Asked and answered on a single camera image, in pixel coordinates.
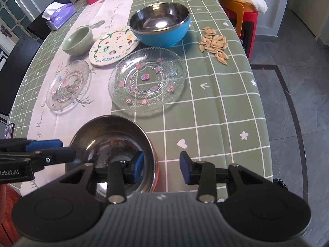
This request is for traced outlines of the green ceramic bowl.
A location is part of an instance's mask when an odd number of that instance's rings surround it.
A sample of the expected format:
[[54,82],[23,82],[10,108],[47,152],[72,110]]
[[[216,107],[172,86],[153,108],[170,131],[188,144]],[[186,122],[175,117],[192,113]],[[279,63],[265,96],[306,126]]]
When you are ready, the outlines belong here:
[[62,50],[70,56],[81,56],[90,50],[94,43],[90,27],[81,27],[62,43]]

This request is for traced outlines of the near left black chair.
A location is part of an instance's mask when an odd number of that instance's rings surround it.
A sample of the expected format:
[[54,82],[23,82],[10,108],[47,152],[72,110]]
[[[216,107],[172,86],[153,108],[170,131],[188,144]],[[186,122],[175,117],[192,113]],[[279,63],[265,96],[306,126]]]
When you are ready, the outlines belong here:
[[9,116],[26,71],[40,46],[41,44],[30,36],[22,35],[1,69],[0,110],[2,115]]

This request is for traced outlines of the purple tissue box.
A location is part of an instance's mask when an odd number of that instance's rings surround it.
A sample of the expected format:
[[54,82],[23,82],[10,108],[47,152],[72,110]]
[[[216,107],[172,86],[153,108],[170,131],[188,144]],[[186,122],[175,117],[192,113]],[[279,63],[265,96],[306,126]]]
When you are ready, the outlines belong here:
[[53,2],[46,7],[42,18],[46,20],[48,28],[55,31],[61,28],[75,13],[76,9],[71,2],[65,4]]

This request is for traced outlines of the orange plastic stool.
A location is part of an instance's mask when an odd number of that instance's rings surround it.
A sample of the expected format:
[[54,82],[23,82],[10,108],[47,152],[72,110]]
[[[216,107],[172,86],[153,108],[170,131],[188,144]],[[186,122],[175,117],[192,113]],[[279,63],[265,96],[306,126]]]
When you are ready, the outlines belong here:
[[219,2],[235,27],[246,56],[250,60],[255,43],[258,12],[247,0],[219,0]]

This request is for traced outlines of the pink table runner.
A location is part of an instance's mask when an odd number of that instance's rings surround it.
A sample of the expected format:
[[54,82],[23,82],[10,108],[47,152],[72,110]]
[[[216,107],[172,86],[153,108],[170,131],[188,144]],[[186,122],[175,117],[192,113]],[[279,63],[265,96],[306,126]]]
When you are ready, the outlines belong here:
[[128,24],[135,1],[76,4],[73,18],[49,35],[31,64],[34,79],[23,88],[33,95],[21,95],[29,107],[17,113],[17,136],[68,146],[85,123],[111,112],[111,72],[139,44]]

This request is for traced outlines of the clear glass plate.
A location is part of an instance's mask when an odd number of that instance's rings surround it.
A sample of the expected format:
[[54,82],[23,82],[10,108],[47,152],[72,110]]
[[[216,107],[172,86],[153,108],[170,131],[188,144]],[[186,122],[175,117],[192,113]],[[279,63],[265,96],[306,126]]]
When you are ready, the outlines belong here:
[[186,69],[174,51],[148,47],[122,59],[113,69],[108,91],[128,112],[152,112],[176,101],[185,87]]
[[46,96],[48,108],[56,113],[63,112],[78,101],[90,83],[90,68],[86,61],[69,63],[56,73]]

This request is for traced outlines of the black chair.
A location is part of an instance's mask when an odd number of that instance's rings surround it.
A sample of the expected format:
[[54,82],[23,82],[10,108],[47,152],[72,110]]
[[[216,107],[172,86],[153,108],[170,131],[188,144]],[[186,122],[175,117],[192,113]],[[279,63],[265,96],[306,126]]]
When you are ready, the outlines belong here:
[[2,115],[9,116],[26,71],[40,46],[41,44],[30,36],[22,35],[1,69],[0,110]]
[[40,14],[34,21],[32,21],[27,29],[30,33],[37,36],[41,40],[45,40],[51,29],[47,25],[47,22],[50,20],[51,16],[58,10],[60,7],[65,4],[71,3],[70,0],[54,0],[49,4],[46,9]]

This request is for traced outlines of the orange steel bowl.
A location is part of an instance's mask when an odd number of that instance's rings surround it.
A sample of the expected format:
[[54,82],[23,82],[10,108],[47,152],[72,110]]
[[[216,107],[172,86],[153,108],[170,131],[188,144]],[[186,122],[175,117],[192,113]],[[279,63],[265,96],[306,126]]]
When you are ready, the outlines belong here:
[[95,164],[101,173],[108,172],[108,164],[130,161],[141,150],[144,154],[141,177],[135,184],[126,184],[127,197],[134,192],[152,192],[158,177],[157,156],[150,139],[135,122],[117,115],[104,115],[84,124],[74,135],[70,147],[76,152],[73,162],[66,164],[66,172],[84,163]]

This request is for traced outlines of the pile of seeds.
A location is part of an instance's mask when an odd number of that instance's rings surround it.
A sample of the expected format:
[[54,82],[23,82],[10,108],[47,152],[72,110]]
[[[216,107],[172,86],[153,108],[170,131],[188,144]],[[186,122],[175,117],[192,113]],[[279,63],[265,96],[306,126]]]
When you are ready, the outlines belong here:
[[205,26],[202,28],[201,41],[198,46],[201,52],[208,52],[216,58],[216,60],[227,66],[229,56],[225,50],[228,48],[228,42],[225,36],[216,33],[214,28]]

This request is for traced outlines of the glass panel door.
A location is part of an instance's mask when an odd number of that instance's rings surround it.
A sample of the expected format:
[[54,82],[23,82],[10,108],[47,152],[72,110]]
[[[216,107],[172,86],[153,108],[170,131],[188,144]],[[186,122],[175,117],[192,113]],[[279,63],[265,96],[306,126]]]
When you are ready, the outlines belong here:
[[16,43],[22,35],[33,39],[35,37],[28,31],[31,21],[24,14],[15,0],[1,0],[1,34]]

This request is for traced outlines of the painted white ceramic plate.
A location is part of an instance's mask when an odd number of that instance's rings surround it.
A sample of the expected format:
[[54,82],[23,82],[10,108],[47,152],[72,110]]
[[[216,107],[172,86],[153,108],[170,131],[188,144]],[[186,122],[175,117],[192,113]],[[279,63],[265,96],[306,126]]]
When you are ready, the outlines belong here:
[[89,61],[94,66],[107,66],[129,55],[138,45],[139,39],[129,26],[111,28],[92,45]]

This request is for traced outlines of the far left black chair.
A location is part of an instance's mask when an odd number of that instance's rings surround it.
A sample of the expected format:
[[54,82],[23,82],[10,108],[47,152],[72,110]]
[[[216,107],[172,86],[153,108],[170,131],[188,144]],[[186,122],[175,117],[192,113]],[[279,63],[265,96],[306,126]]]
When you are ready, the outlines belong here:
[[60,7],[65,4],[71,3],[70,0],[54,0],[49,4],[46,9],[40,14],[34,21],[32,21],[27,29],[30,33],[37,36],[41,40],[45,40],[51,29],[47,25],[47,22],[50,20],[51,16],[58,10]]

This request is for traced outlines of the blue steel bowl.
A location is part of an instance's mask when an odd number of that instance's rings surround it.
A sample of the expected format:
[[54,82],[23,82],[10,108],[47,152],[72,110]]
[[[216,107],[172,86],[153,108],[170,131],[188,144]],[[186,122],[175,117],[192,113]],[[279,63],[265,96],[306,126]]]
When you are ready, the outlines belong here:
[[161,2],[136,11],[129,27],[145,45],[170,48],[187,34],[190,20],[190,11],[181,3]]

